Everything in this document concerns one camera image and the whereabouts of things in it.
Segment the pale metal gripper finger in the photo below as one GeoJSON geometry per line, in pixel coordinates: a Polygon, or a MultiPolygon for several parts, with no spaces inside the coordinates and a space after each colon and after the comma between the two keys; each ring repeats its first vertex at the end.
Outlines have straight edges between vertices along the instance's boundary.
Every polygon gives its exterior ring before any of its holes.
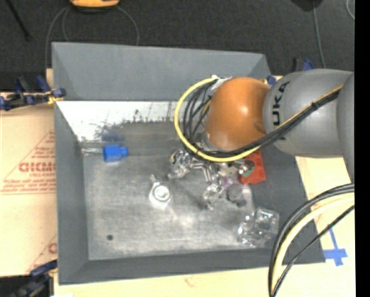
{"type": "Polygon", "coordinates": [[[203,192],[205,208],[213,210],[216,202],[225,191],[223,178],[211,168],[204,168],[206,188],[203,192]]]}
{"type": "Polygon", "coordinates": [[[203,170],[206,172],[208,166],[206,162],[192,156],[183,149],[175,150],[170,156],[170,171],[168,179],[181,179],[192,170],[203,170]]]}

